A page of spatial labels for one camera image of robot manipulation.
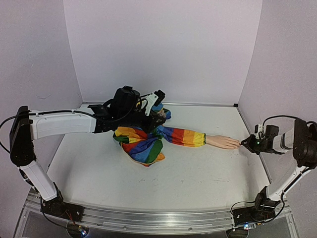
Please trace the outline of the small nail polish bottle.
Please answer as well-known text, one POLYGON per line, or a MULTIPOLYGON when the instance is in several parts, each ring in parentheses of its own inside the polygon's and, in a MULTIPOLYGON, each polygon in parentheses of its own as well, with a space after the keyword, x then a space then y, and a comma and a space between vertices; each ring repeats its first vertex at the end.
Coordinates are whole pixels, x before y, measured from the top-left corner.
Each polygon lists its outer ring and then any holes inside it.
POLYGON ((166 113, 164 111, 160 111, 158 112, 158 114, 163 117, 163 118, 166 118, 166 113))

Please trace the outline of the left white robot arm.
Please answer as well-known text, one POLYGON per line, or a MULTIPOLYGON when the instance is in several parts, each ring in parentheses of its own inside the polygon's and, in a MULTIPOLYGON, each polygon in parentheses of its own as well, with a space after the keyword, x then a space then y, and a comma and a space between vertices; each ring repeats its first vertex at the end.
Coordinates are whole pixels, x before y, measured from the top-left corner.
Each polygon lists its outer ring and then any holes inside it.
POLYGON ((27 106, 20 107, 11 117, 8 153, 23 179, 39 193, 41 212, 80 222, 84 208, 64 201, 57 185, 37 160, 35 140, 69 133, 104 133, 116 131, 120 126, 151 132, 166 121, 153 110, 164 98, 161 90, 142 96, 132 87, 124 86, 107 102, 82 110, 31 111, 27 106))

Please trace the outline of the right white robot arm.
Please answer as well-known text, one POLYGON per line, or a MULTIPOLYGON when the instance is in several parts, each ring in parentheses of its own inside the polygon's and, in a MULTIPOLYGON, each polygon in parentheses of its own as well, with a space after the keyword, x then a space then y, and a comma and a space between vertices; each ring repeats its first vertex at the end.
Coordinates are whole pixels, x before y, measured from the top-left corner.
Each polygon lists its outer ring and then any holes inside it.
POLYGON ((241 142, 241 145, 251 153, 284 155, 292 152, 295 160, 290 168, 279 180, 265 186, 248 207, 231 208, 234 225, 250 223, 268 223, 277 216, 275 209, 279 204, 284 205, 284 196, 303 176, 317 166, 317 123, 304 121, 292 117, 294 126, 281 134, 279 127, 257 124, 255 132, 241 142))

